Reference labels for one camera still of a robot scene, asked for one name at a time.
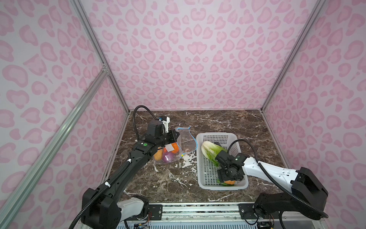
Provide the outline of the orange toy tomato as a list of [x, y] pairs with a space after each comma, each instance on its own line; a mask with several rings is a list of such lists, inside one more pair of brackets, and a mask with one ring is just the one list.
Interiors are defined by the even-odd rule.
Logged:
[[172, 147], [173, 147], [173, 150], [172, 150], [173, 154], [179, 153], [179, 146], [177, 143], [172, 143]]

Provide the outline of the brown toy potato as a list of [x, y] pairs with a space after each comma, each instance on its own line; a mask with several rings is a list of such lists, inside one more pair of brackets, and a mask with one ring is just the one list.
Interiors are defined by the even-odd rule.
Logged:
[[228, 184], [228, 185], [234, 185], [235, 181], [228, 180], [228, 181], [225, 181], [224, 183]]

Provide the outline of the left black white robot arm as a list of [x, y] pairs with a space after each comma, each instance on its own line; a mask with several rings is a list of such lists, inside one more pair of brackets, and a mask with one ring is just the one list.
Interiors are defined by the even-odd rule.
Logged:
[[158, 149], [175, 143], [179, 137], [175, 129], [167, 129], [161, 120], [152, 120], [147, 132], [135, 143], [127, 160], [96, 189], [83, 194], [82, 209], [70, 225], [80, 221], [92, 229], [115, 229], [120, 221], [138, 216], [148, 207], [143, 198], [130, 198], [121, 207], [120, 197], [137, 172], [157, 153]]

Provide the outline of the green white toy cabbage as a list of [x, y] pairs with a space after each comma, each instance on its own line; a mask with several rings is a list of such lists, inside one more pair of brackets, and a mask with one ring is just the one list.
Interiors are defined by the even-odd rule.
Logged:
[[218, 161], [215, 159], [216, 156], [221, 152], [224, 151], [227, 153], [227, 149], [214, 144], [210, 141], [204, 141], [201, 145], [201, 152], [205, 156], [205, 158], [209, 159], [215, 167], [219, 167]]

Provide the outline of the green toy pepper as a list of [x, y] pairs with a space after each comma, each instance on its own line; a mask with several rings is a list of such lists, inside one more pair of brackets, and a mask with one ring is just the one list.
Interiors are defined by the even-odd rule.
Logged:
[[221, 185], [221, 186], [224, 186], [224, 187], [230, 187], [231, 185], [230, 184], [226, 184], [225, 182], [221, 182], [219, 179], [216, 180], [216, 182]]

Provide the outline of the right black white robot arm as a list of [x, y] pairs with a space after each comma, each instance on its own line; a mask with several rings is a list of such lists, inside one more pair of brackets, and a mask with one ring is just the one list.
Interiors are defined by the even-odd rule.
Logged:
[[242, 181], [248, 175], [269, 181], [281, 190], [276, 194], [261, 193], [253, 204], [252, 214], [264, 218], [275, 212], [294, 211], [313, 220], [328, 217], [324, 212], [328, 191], [311, 170], [285, 169], [224, 151], [215, 160], [221, 167], [218, 170], [221, 182]]

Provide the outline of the clear zip top bag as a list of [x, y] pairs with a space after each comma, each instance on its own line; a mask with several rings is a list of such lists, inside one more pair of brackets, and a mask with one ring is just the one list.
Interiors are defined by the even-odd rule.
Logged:
[[154, 164], [169, 164], [197, 150], [198, 144], [191, 133], [191, 127], [178, 127], [176, 131], [180, 134], [177, 142], [158, 149], [152, 158]]

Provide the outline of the purple toy onion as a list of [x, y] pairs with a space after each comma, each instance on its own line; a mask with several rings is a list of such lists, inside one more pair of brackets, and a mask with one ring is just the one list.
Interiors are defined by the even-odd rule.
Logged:
[[163, 153], [162, 160], [164, 163], [171, 163], [175, 159], [175, 155], [172, 152]]

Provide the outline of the yellow toy potato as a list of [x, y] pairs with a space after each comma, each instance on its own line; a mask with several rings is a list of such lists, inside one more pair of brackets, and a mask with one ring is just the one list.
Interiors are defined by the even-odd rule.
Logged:
[[163, 158], [163, 151], [162, 150], [158, 150], [155, 154], [154, 154], [154, 159], [156, 160], [156, 161], [160, 161], [160, 160], [162, 160], [162, 158]]

